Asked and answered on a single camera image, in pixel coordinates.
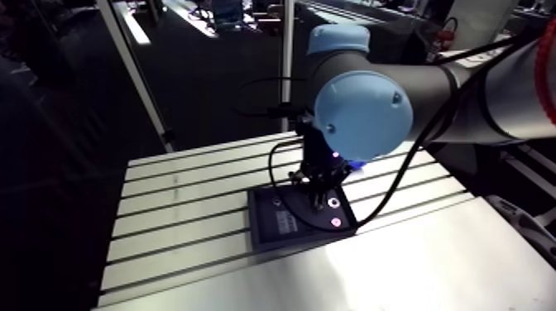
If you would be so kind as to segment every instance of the metal pole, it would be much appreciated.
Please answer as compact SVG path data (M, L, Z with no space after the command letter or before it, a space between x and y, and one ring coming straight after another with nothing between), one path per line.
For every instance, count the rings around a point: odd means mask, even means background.
M162 122L161 117L159 116L158 112L156 111L155 104L152 101L151 95L146 89L145 82L141 74L139 73L139 69L133 60L132 53L130 51L129 46L126 43L126 40L123 36L123 33L120 31L118 27L116 17L113 14L113 10L110 7L110 2L108 0L98 0L97 1L98 8L103 15L104 22L110 31L110 35L116 44L117 50L122 57L123 63L126 65L127 72L129 73L130 77L132 78L133 84L139 93L139 97L143 102L143 106L146 109L146 113L149 115L151 119L152 125L155 127L156 133L158 133L159 138L162 141L162 145L166 152L174 152L174 147L167 142L163 137L165 135L165 127L164 123Z
M291 77L291 59L294 46L294 5L295 0L284 0L284 40L282 45L282 77ZM291 81L282 80L281 102L291 99ZM281 120L280 129L288 131L288 119Z

